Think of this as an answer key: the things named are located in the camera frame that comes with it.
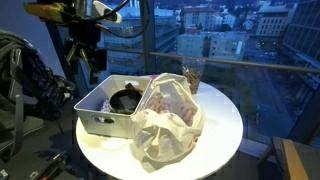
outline black cable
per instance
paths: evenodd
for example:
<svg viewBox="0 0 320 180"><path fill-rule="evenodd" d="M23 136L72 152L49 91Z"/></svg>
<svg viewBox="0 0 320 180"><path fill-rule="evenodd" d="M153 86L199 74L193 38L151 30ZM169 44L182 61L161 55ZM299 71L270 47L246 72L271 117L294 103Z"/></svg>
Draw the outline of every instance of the black cable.
<svg viewBox="0 0 320 180"><path fill-rule="evenodd" d="M116 34L116 33L112 32L109 28L107 28L107 27L105 27L105 26L103 26L103 25L101 25L101 24L96 24L96 27L98 27L98 28L100 28L100 29L102 29L102 30L104 30L104 31L107 31L107 32L109 32L110 34L113 34L113 35L115 35L115 36L117 36L117 37L120 37L120 38L131 39L131 38L135 38L135 37L140 36L140 35L146 30L146 28L148 27L148 25L149 25L149 19L150 19L150 9L149 9L148 0L143 0L143 1L144 1L144 3L145 3L146 6L147 6L147 13L148 13L148 15L147 15L147 23L145 24L145 26L142 28L142 30L141 30L139 33L137 33L137 34L135 34L135 35L130 35L130 36L122 36L122 35L120 35L120 34Z"/></svg>
<svg viewBox="0 0 320 180"><path fill-rule="evenodd" d="M77 21L90 21L90 22L96 22L96 21L100 21L103 20L109 16L111 16L112 14L118 12L121 8L123 8L127 3L129 2L129 0L123 0L121 4L119 4L117 7L115 7L114 9L112 9L111 11L107 12L106 14L104 14L103 16L99 16L99 17L95 17L95 18L90 18L90 19L78 19L78 16L75 16L75 20Z"/></svg>

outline white plastic bag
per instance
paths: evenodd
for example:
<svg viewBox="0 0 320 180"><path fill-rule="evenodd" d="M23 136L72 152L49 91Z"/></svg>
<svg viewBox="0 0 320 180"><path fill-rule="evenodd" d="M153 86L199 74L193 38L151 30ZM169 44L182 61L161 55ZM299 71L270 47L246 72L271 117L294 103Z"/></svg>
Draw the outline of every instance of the white plastic bag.
<svg viewBox="0 0 320 180"><path fill-rule="evenodd" d="M149 98L132 118L134 153L166 162L195 147L205 115L184 87L189 88L185 77L167 73L152 82Z"/></svg>

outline round white table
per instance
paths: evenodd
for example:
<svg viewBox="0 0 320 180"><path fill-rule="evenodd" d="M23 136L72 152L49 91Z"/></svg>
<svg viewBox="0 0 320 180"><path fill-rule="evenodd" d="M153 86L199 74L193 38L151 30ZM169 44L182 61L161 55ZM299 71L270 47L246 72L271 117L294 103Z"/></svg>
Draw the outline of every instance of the round white table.
<svg viewBox="0 0 320 180"><path fill-rule="evenodd" d="M236 106L216 88L201 82L193 98L207 119L196 147L179 162L138 161L130 150L131 139L88 134L78 119L76 137L80 149L98 169L118 179L205 178L235 154L242 139L243 124Z"/></svg>

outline robotic arm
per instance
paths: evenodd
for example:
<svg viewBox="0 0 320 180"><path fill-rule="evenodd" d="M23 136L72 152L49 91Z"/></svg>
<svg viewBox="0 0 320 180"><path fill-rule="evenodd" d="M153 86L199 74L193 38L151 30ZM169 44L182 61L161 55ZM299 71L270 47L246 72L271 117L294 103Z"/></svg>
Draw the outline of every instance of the robotic arm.
<svg viewBox="0 0 320 180"><path fill-rule="evenodd" d="M99 1L93 2L91 16L87 16L87 0L38 0L37 3L24 3L28 14L38 16L41 21L53 21L57 26L69 29L70 39L65 42L65 60L77 73L79 60L83 60L90 71L90 84L96 84L102 71L106 70L107 52L99 49L101 20L111 23L121 23L122 17L117 13L128 3L124 0L115 9L110 9Z"/></svg>

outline white plastic bin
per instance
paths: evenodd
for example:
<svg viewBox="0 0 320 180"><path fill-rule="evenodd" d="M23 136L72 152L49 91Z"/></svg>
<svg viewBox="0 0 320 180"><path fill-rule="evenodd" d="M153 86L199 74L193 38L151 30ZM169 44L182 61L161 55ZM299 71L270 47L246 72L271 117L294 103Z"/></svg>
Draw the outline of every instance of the white plastic bin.
<svg viewBox="0 0 320 180"><path fill-rule="evenodd" d="M143 90L141 100L147 98L146 90L150 86L151 78L111 75L74 106L88 133L133 138L131 116L139 109L140 103L131 115L102 113L100 111L104 101L107 98L110 99L116 92L125 89L125 85L128 83ZM104 122L101 122L99 117L104 118Z"/></svg>

